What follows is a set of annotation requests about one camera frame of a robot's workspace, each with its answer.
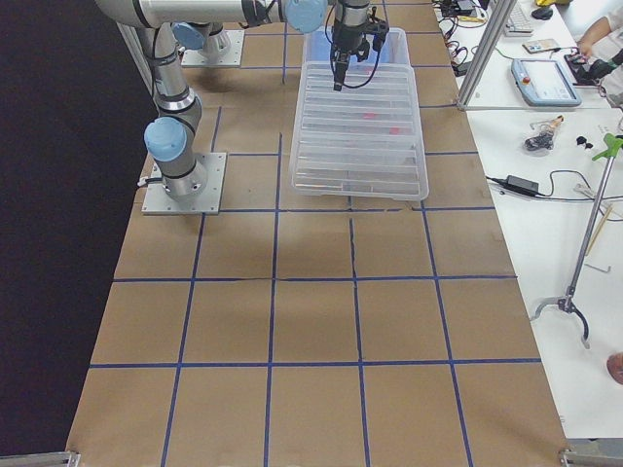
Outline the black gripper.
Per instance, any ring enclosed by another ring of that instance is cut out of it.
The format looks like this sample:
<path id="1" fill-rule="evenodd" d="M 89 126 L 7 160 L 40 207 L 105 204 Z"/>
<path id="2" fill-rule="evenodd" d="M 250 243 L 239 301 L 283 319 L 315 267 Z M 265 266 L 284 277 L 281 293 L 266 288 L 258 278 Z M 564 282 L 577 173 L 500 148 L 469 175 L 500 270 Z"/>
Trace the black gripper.
<path id="1" fill-rule="evenodd" d="M 331 34 L 331 61 L 335 91 L 341 91 L 349 61 L 368 59 L 370 50 L 379 53 L 389 32 L 388 23 L 377 16 L 369 1 L 336 1 Z"/>

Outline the person hand at desk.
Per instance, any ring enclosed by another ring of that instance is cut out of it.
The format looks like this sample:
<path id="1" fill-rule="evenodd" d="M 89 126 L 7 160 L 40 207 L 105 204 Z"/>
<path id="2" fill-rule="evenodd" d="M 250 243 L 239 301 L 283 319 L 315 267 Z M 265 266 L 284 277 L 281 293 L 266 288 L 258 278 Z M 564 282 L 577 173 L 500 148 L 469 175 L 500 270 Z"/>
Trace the person hand at desk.
<path id="1" fill-rule="evenodd" d="M 583 56 L 590 57 L 592 55 L 592 47 L 593 43 L 590 40 L 580 39 L 577 42 L 578 52 Z"/>

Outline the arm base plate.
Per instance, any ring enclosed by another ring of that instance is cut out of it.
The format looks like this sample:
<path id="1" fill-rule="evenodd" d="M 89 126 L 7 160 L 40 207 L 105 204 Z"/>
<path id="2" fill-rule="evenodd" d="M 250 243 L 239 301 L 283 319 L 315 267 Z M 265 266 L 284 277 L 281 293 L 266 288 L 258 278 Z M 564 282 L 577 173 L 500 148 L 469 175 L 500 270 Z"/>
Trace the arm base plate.
<path id="1" fill-rule="evenodd" d="M 195 153 L 194 170 L 179 179 L 167 178 L 153 163 L 142 204 L 145 215 L 218 215 L 220 212 L 226 153 Z"/>
<path id="2" fill-rule="evenodd" d="M 243 30 L 223 29 L 208 36 L 202 49 L 186 50 L 181 58 L 185 68 L 240 67 L 244 44 Z"/>

